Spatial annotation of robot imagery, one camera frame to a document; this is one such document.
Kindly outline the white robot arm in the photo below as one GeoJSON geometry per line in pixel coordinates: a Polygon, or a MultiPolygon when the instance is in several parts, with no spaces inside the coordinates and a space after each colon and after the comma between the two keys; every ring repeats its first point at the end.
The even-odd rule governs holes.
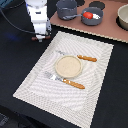
{"type": "Polygon", "coordinates": [[[47,17],[47,0],[25,0],[27,12],[33,24],[36,36],[33,40],[48,39],[51,32],[50,20],[47,17]]]}

